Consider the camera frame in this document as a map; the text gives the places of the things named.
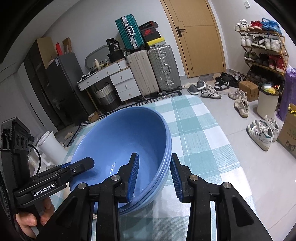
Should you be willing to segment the person left hand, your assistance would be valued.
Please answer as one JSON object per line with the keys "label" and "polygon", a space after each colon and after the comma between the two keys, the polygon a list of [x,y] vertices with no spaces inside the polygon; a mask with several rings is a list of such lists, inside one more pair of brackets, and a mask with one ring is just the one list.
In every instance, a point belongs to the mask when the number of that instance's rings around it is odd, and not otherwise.
{"label": "person left hand", "polygon": [[[50,217],[53,215],[55,211],[55,207],[53,206],[50,197],[47,197],[46,199],[43,200],[43,206],[44,206],[44,213],[39,218],[39,221],[42,225],[45,225],[47,221],[50,219]],[[28,212],[17,213],[16,221],[19,224],[21,230],[28,237],[36,238],[36,235],[33,232],[32,227],[38,224],[38,219],[36,219],[34,214],[28,213]]]}

